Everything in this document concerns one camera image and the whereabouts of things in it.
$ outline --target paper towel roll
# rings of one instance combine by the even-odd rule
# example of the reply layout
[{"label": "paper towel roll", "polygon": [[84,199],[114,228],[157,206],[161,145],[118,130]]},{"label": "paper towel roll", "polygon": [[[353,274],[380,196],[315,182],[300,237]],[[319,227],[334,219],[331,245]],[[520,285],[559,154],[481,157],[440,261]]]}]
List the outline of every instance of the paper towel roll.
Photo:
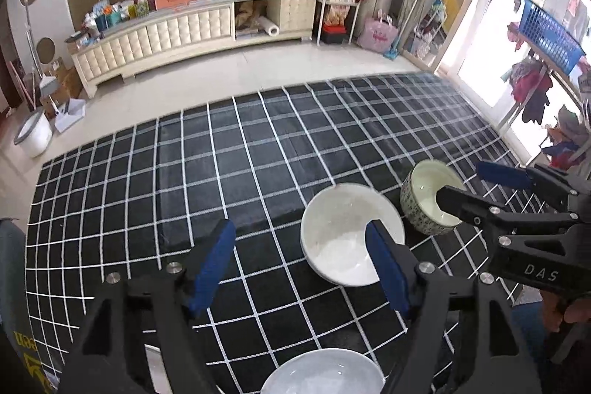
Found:
[{"label": "paper towel roll", "polygon": [[256,21],[259,23],[259,26],[261,26],[265,30],[265,32],[272,38],[279,35],[279,27],[277,26],[277,24],[274,24],[266,17],[261,16],[258,19],[256,19]]}]

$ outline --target cream tufted cabinet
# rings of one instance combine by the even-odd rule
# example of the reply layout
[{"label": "cream tufted cabinet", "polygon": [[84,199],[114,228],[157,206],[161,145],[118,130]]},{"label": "cream tufted cabinet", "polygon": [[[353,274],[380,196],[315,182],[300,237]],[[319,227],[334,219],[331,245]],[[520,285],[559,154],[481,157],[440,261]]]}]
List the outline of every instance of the cream tufted cabinet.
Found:
[{"label": "cream tufted cabinet", "polygon": [[237,39],[234,6],[239,1],[242,0],[200,0],[107,31],[102,41],[72,56],[88,97],[95,96],[101,82],[118,75],[126,80],[137,73],[209,52],[311,36],[314,0],[268,0],[267,16],[279,25],[280,35]]}]

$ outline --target blue gripper pad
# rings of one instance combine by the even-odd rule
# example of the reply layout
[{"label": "blue gripper pad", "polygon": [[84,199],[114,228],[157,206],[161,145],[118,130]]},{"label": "blue gripper pad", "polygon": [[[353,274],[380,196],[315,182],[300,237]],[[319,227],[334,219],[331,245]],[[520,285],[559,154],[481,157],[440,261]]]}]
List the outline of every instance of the blue gripper pad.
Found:
[{"label": "blue gripper pad", "polygon": [[209,251],[199,273],[195,276],[195,291],[189,304],[194,315],[198,316],[202,310],[211,306],[218,284],[233,255],[235,242],[236,228],[231,221],[226,220],[225,225],[221,228],[218,241]]},{"label": "blue gripper pad", "polygon": [[403,317],[408,317],[411,309],[409,300],[409,285],[403,271],[392,257],[392,254],[382,238],[375,221],[365,228],[365,246],[378,273],[386,299],[392,309],[396,309]]},{"label": "blue gripper pad", "polygon": [[510,168],[494,162],[476,163],[476,173],[483,181],[494,182],[513,189],[531,189],[531,180],[524,169]]}]

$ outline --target tiled floor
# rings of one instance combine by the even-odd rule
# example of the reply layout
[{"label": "tiled floor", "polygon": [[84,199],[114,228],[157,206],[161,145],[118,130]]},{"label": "tiled floor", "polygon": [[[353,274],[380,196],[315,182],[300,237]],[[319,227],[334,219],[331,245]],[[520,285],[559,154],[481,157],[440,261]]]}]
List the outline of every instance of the tiled floor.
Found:
[{"label": "tiled floor", "polygon": [[13,145],[26,115],[11,118],[0,140],[0,217],[17,218],[26,230],[34,186],[43,162],[106,134],[182,109],[282,85],[370,75],[415,72],[404,58],[389,61],[357,47],[284,42],[189,59],[140,74],[123,84],[112,79],[88,103],[86,118],[64,134],[55,134],[39,158],[31,160]]}]

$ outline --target black and white grid mat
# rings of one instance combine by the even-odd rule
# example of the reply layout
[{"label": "black and white grid mat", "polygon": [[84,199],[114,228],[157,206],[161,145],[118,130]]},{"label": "black and white grid mat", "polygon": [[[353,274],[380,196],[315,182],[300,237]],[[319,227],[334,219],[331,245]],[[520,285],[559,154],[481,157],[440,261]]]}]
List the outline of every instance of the black and white grid mat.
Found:
[{"label": "black and white grid mat", "polygon": [[[195,323],[226,394],[258,392],[277,366],[322,347],[360,352],[388,374],[406,325],[379,287],[341,288],[317,276],[300,247],[305,206],[356,182],[400,208],[400,186],[423,159],[446,162],[477,194],[539,212],[530,193],[490,185],[475,163],[518,164],[496,132],[444,80],[381,75],[260,92],[156,119],[46,163],[29,220],[28,308],[41,360],[59,377],[72,338],[110,272],[140,276],[180,260],[223,217],[236,249],[214,302]],[[425,238],[405,223],[421,261],[471,278],[487,260],[461,225]],[[498,280],[513,300],[518,286]],[[444,382],[457,342],[442,341]],[[156,345],[154,326],[143,325]]]}]

